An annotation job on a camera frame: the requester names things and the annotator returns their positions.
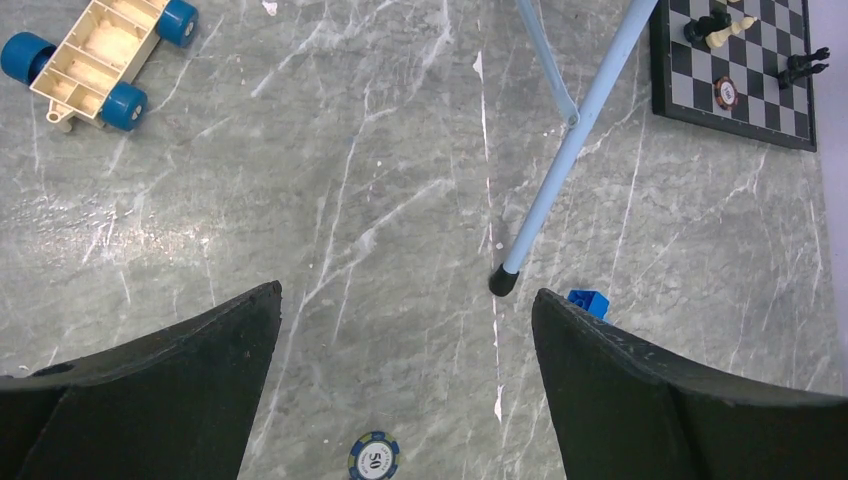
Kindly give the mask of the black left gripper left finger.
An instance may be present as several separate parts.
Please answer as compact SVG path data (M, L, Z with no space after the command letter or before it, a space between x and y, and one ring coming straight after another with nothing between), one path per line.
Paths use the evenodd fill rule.
M5 479L234 479L281 327L282 287L1 380Z

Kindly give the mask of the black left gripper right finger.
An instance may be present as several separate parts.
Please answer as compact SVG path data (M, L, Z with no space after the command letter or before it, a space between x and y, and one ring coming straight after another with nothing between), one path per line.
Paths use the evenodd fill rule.
M843 479L847 401L697 363L540 290L536 357L570 479Z

